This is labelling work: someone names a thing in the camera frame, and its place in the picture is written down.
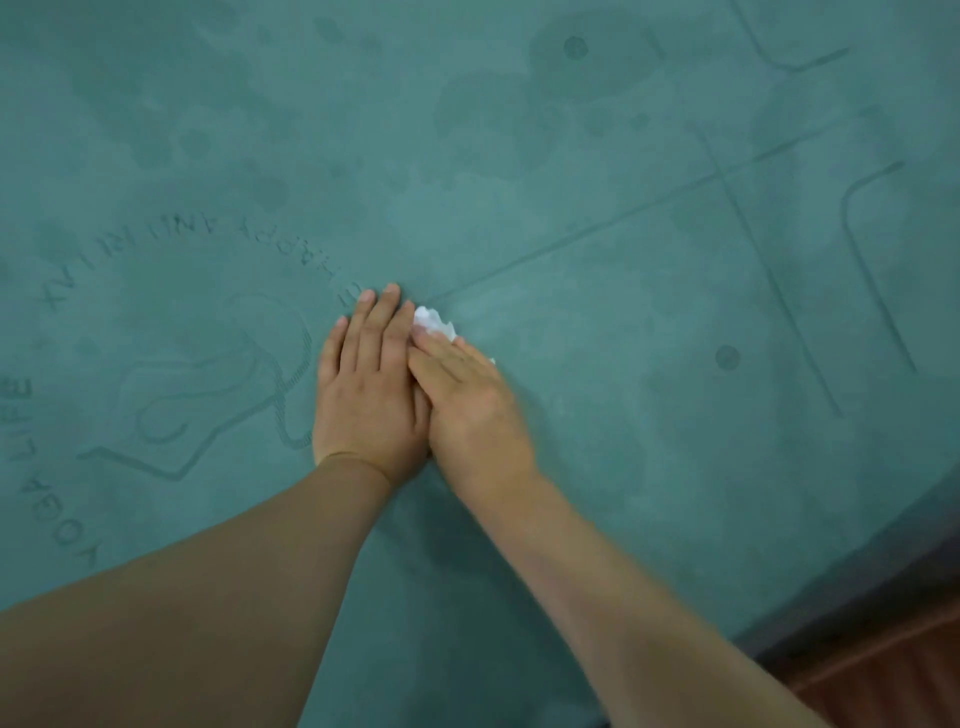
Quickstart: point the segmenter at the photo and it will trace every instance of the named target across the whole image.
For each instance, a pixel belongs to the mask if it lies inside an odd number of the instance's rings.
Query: engraved line
[[[776,157],[777,155],[781,155],[781,154],[785,154],[786,152],[790,152],[791,150],[793,150],[794,147],[798,146],[799,144],[804,143],[805,141],[811,141],[811,140],[813,140],[813,139],[818,139],[818,138],[820,138],[821,136],[823,136],[824,134],[827,134],[827,133],[836,131],[837,129],[840,129],[841,127],[844,127],[844,126],[850,124],[851,122],[859,121],[860,119],[866,118],[866,117],[868,117],[868,116],[872,116],[872,115],[874,115],[874,114],[876,114],[876,113],[880,113],[881,111],[882,111],[882,109],[880,108],[880,106],[879,106],[878,104],[871,104],[871,105],[869,105],[868,107],[865,107],[864,109],[861,109],[860,111],[857,111],[857,112],[855,112],[855,113],[853,113],[853,114],[851,114],[851,115],[849,115],[849,116],[844,116],[844,117],[841,118],[841,119],[837,119],[837,120],[835,120],[835,121],[832,121],[832,122],[830,122],[829,124],[826,124],[825,126],[818,127],[817,129],[811,129],[811,130],[809,130],[808,132],[803,132],[803,133],[799,134],[798,136],[795,136],[794,138],[789,139],[788,141],[784,141],[784,142],[782,142],[781,144],[778,144],[776,147],[771,147],[770,149],[766,150],[765,152],[760,152],[759,154],[755,155],[754,157],[748,159],[747,161],[743,161],[743,162],[740,162],[740,163],[738,163],[738,164],[734,164],[733,166],[727,168],[726,174],[730,174],[730,172],[739,171],[739,170],[743,169],[744,167],[749,167],[749,166],[751,166],[752,164],[756,164],[756,163],[758,163],[758,162],[766,161],[767,159]]]
[[[786,319],[786,323],[793,330],[794,335],[797,337],[797,340],[800,342],[801,349],[804,353],[804,360],[806,361],[807,366],[810,368],[810,371],[813,372],[813,375],[816,377],[817,382],[820,384],[820,389],[824,393],[827,402],[830,406],[830,409],[833,411],[835,417],[843,417],[843,410],[840,408],[840,403],[837,401],[836,397],[833,395],[833,392],[830,391],[829,384],[827,382],[827,377],[824,375],[823,370],[820,368],[820,365],[817,363],[816,358],[813,355],[813,352],[810,350],[809,345],[806,343],[806,338],[804,333],[800,329],[800,324],[797,323],[797,318],[793,315],[793,311],[790,310],[790,305],[787,303],[786,297],[783,295],[783,290],[780,288],[780,283],[777,281],[777,277],[774,275],[773,269],[770,267],[770,264],[767,262],[766,257],[763,254],[762,249],[760,248],[759,243],[756,240],[754,235],[753,228],[750,227],[750,221],[747,220],[746,214],[744,214],[743,209],[740,207],[740,203],[737,201],[736,196],[733,194],[733,190],[730,187],[730,184],[727,182],[726,177],[720,173],[720,165],[717,162],[716,156],[713,153],[713,150],[710,148],[707,138],[703,136],[700,131],[700,128],[695,124],[693,126],[694,133],[700,138],[700,143],[704,147],[704,151],[709,157],[710,161],[713,163],[713,168],[717,170],[717,176],[720,179],[720,183],[723,185],[724,194],[727,195],[727,200],[730,203],[730,206],[733,209],[733,214],[736,215],[737,220],[740,222],[740,227],[743,229],[744,234],[747,237],[750,247],[753,248],[756,259],[760,263],[760,267],[763,269],[763,274],[767,278],[767,284],[770,286],[770,290],[774,294],[774,298],[777,301],[777,305],[780,308],[780,311],[783,313],[783,317]]]
[[[898,351],[900,351],[903,361],[910,368],[910,371],[916,374],[917,365],[914,362],[913,357],[910,355],[910,350],[907,349],[906,342],[903,341],[903,337],[900,335],[900,330],[897,328],[897,323],[894,321],[893,314],[890,312],[890,309],[884,302],[883,297],[880,295],[879,286],[876,285],[876,279],[871,273],[870,266],[867,265],[867,261],[864,259],[863,253],[860,251],[860,244],[857,242],[856,236],[853,234],[853,229],[850,225],[850,203],[853,199],[853,195],[869,185],[871,182],[875,182],[882,177],[899,172],[903,166],[904,165],[902,161],[895,161],[893,164],[888,164],[883,169],[874,172],[871,175],[867,175],[863,179],[857,180],[851,184],[847,188],[847,191],[844,192],[843,198],[840,201],[840,224],[843,227],[844,237],[847,239],[847,244],[850,247],[850,252],[853,255],[853,259],[856,261],[856,266],[860,269],[860,275],[867,284],[867,290],[870,291],[870,297],[873,299],[874,305],[880,311],[880,317],[883,319],[883,324],[887,327],[887,331],[889,331],[891,338],[894,340],[894,344],[897,346]]]
[[[839,61],[850,52],[849,46],[847,48],[838,48],[831,53],[827,53],[825,56],[821,56],[800,65],[775,61],[770,54],[767,53],[767,50],[756,37],[754,29],[750,25],[750,21],[747,20],[747,16],[740,8],[740,4],[737,2],[737,0],[730,0],[730,7],[740,25],[743,26],[743,32],[747,34],[747,38],[750,40],[751,45],[754,46],[754,51],[756,54],[764,63],[769,65],[771,68],[776,68],[778,71],[784,71],[786,73],[803,73],[804,71],[809,71],[812,68],[817,68],[821,65],[827,65],[828,63],[833,63],[834,61]]]
[[[242,296],[265,298],[269,301],[278,303],[280,306],[287,308],[288,310],[292,310],[290,309],[289,306],[273,298],[272,296],[268,296],[266,294],[240,294],[236,296],[231,296],[228,299],[228,301],[232,301],[236,298],[241,298]],[[298,315],[298,318],[300,318],[300,322],[302,324],[302,318],[300,317],[299,314],[297,315]],[[248,344],[252,344],[255,347],[255,349],[258,351],[261,351],[261,352],[263,351],[258,345],[256,345],[253,342],[252,338],[245,330],[241,329],[241,331],[243,332],[244,336],[248,339]],[[132,457],[122,452],[118,452],[115,449],[106,448],[102,446],[98,446],[96,448],[92,448],[92,449],[86,450],[85,452],[81,452],[77,454],[76,456],[77,459],[89,460],[92,458],[102,458],[102,459],[117,463],[119,465],[124,465],[133,470],[141,471],[142,473],[152,475],[153,477],[156,477],[162,480],[168,480],[170,482],[179,482],[183,480],[190,473],[190,471],[194,469],[197,463],[200,462],[200,459],[206,454],[206,452],[210,449],[210,447],[214,444],[214,442],[216,442],[217,438],[220,437],[220,435],[242,424],[249,418],[259,414],[265,409],[268,409],[271,405],[274,407],[275,412],[277,412],[277,423],[278,425],[280,424],[279,418],[282,417],[285,413],[285,402],[281,404],[280,401],[285,400],[287,392],[289,392],[290,389],[292,389],[303,378],[307,369],[309,369],[310,362],[312,360],[310,353],[312,352],[313,342],[310,337],[309,331],[307,331],[305,328],[301,328],[301,334],[303,337],[303,344],[304,344],[304,357],[303,357],[303,360],[300,362],[300,365],[298,366],[298,368],[294,371],[293,375],[290,377],[290,379],[287,379],[286,381],[281,382],[281,386],[276,388],[274,393],[270,395],[268,398],[258,402],[257,404],[254,404],[251,407],[248,407],[247,409],[243,410],[242,412],[239,412],[233,417],[230,417],[227,420],[224,420],[219,425],[214,426],[210,430],[210,432],[207,434],[207,436],[198,445],[197,449],[194,450],[194,452],[190,455],[187,461],[183,463],[183,465],[180,466],[178,469],[174,471],[164,470],[162,468],[158,468],[155,465],[151,465],[150,463],[147,463],[137,457]],[[218,356],[212,357],[212,359],[208,359],[207,361],[216,360],[218,358],[223,358],[223,357],[224,355],[220,354]],[[298,441],[293,441],[290,438],[289,434],[286,432],[285,423],[283,424],[282,430],[278,428],[278,433],[280,434],[281,440],[284,437],[286,437],[286,440],[284,441],[284,445],[287,445],[287,447],[295,447],[299,444]]]
[[[609,228],[612,228],[613,226],[618,225],[619,223],[622,223],[624,220],[630,217],[633,217],[634,215],[637,215],[640,212],[644,212],[653,207],[664,205],[665,203],[668,203],[671,200],[674,200],[680,197],[681,195],[684,195],[687,192],[697,189],[698,187],[702,187],[705,184],[708,184],[709,182],[714,182],[717,179],[719,179],[719,175],[717,173],[713,173],[710,175],[706,175],[705,177],[701,177],[697,180],[694,180],[693,182],[686,182],[685,184],[682,184],[679,187],[675,187],[674,189],[670,190],[666,194],[661,195],[654,200],[643,203],[642,205],[631,207],[630,209],[627,209],[624,212],[620,212],[619,214],[614,215],[612,218],[608,220],[595,223],[593,225],[589,225],[583,228],[582,230],[573,232],[570,235],[565,235],[564,237],[554,241],[553,243],[550,243],[549,245],[546,245],[542,248],[537,248],[536,250],[534,250],[531,253],[528,253],[527,255],[522,255],[521,257],[515,260],[512,260],[509,263],[501,265],[498,268],[494,268],[492,271],[489,271],[488,273],[485,273],[482,276],[474,280],[471,280],[468,283],[459,285],[456,288],[451,288],[437,296],[431,296],[429,297],[426,305],[436,308],[438,302],[441,302],[444,299],[447,299],[450,296],[453,296],[454,294],[461,293],[469,288],[479,285],[480,283],[486,283],[488,280],[494,279],[497,276],[502,276],[503,274],[509,271],[512,271],[515,268],[519,268],[521,265],[524,265],[533,260],[536,260],[537,258],[541,258],[541,257],[544,257],[545,255],[549,255],[551,253],[555,253],[559,250],[562,250],[563,248],[573,245],[573,243],[583,240],[586,237],[590,237],[591,235],[597,232],[608,230]]]
[[[263,410],[270,407],[274,402],[276,395],[272,395],[267,399],[255,404],[252,407],[240,412],[239,414],[234,415],[233,417],[225,420],[219,425],[213,427],[210,430],[210,433],[204,438],[193,454],[187,459],[182,466],[180,466],[175,471],[167,471],[161,468],[158,468],[155,465],[144,462],[137,457],[131,457],[125,455],[122,452],[117,452],[112,448],[97,447],[89,449],[86,452],[81,452],[77,455],[78,460],[89,460],[91,458],[100,457],[104,460],[111,460],[112,462],[118,463],[120,465],[126,465],[128,468],[132,468],[137,471],[142,471],[143,473],[152,475],[153,477],[160,478],[162,480],[169,480],[170,482],[179,482],[183,480],[187,474],[193,470],[194,466],[200,462],[200,458],[204,456],[207,450],[210,449],[210,446],[216,442],[217,438],[220,437],[225,432],[233,429],[234,427],[242,424],[249,418],[253,417],[256,414],[259,414]]]
[[[154,405],[160,404],[164,401],[199,400],[204,397],[217,397],[219,395],[230,394],[231,392],[235,392],[236,390],[240,389],[244,384],[251,380],[253,374],[256,372],[256,367],[257,361],[254,359],[251,362],[250,368],[238,381],[235,381],[226,387],[221,387],[220,389],[204,390],[202,392],[179,392],[175,395],[163,395],[150,400],[136,412],[136,417],[134,419],[134,428],[136,433],[142,437],[145,442],[150,443],[151,445],[166,445],[167,443],[172,443],[187,431],[189,424],[180,423],[180,425],[165,435],[151,435],[149,432],[147,432],[147,429],[143,424],[143,418],[146,417],[147,412],[154,407]]]
[[[778,144],[775,147],[771,147],[765,152],[760,152],[755,157],[752,157],[747,161],[739,162],[738,164],[735,164],[729,167],[727,169],[726,174],[739,171],[741,169],[749,167],[751,164],[754,164],[756,162],[764,161],[766,159],[775,157],[777,155],[789,152],[799,144],[802,144],[806,141],[810,141],[812,139],[817,139],[828,132],[832,132],[836,129],[839,129],[840,127],[845,126],[846,124],[851,123],[852,121],[856,121],[857,119],[870,116],[879,111],[880,111],[879,105],[876,105],[876,104],[870,105],[865,109],[862,109],[861,111],[857,111],[856,113],[851,114],[850,116],[845,116],[842,119],[837,119],[836,121],[831,122],[830,124],[826,124],[825,126],[820,127],[818,129],[814,129],[809,132],[804,132],[802,134],[799,134],[793,139],[782,142],[781,144]],[[539,258],[542,255],[546,255],[548,253],[555,253],[558,250],[561,250],[567,247],[568,245],[572,245],[573,243],[579,240],[582,240],[586,237],[589,237],[590,235],[593,235],[595,232],[600,232],[600,231],[604,231],[609,228],[612,228],[618,223],[621,223],[624,220],[630,218],[632,215],[636,215],[636,214],[639,214],[640,212],[644,212],[653,207],[668,203],[671,200],[673,200],[675,197],[679,197],[680,195],[683,195],[685,192],[696,189],[697,187],[700,187],[703,184],[706,184],[708,182],[713,182],[714,180],[719,180],[719,179],[720,179],[719,173],[714,173],[712,175],[707,175],[705,177],[702,177],[698,180],[694,180],[693,182],[688,182],[687,184],[681,185],[680,187],[676,187],[675,189],[671,190],[670,192],[667,192],[665,195],[662,195],[655,200],[652,200],[647,203],[643,203],[635,207],[631,207],[625,212],[621,212],[621,213],[618,213],[617,215],[614,215],[612,218],[610,218],[605,222],[600,222],[600,223],[596,223],[594,225],[588,226],[582,229],[581,231],[572,233],[571,235],[565,235],[559,240],[556,240],[555,242],[543,248],[537,248],[533,252],[525,255],[524,257],[519,258],[511,263],[504,264],[503,266],[496,268],[490,271],[489,273],[480,276],[477,279],[471,280],[470,282],[465,283],[462,286],[458,286],[457,288],[451,288],[435,296],[429,296],[427,297],[424,305],[429,305],[435,308],[437,307],[438,302],[442,302],[443,300],[448,299],[450,296],[453,296],[454,294],[460,293],[461,291],[467,290],[468,288],[472,288],[473,286],[479,285],[480,283],[485,283],[490,279],[496,278],[497,276],[507,273],[508,271],[512,270],[516,266],[519,266],[523,263],[530,262],[531,260]]]

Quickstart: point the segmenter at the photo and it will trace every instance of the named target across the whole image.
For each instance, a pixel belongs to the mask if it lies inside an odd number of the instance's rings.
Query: paper towel
[[[450,341],[453,341],[457,336],[453,324],[445,324],[435,308],[418,306],[417,310],[414,311],[414,324],[416,326],[422,326],[428,331],[442,331],[444,336]]]

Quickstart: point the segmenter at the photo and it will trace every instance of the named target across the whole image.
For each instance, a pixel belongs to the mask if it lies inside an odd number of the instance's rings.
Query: hand
[[[391,488],[426,461],[430,406],[407,368],[414,305],[399,310],[400,289],[388,285],[357,300],[324,343],[318,368],[313,457],[353,457],[383,473]]]
[[[486,356],[458,336],[414,327],[410,371],[433,405],[430,447],[453,492],[477,497],[538,474],[513,393]]]

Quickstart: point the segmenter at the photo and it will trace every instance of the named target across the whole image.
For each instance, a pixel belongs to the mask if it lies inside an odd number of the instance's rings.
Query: forearm
[[[388,494],[368,466],[333,460],[228,522],[14,607],[0,615],[0,704],[17,725],[296,724]]]
[[[468,503],[576,655],[617,728],[823,723],[581,518],[550,483]]]

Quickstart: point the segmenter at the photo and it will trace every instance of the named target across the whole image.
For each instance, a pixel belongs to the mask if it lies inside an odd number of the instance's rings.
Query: right hand
[[[410,371],[433,405],[430,448],[468,505],[538,474],[534,446],[493,362],[458,336],[414,326]]]

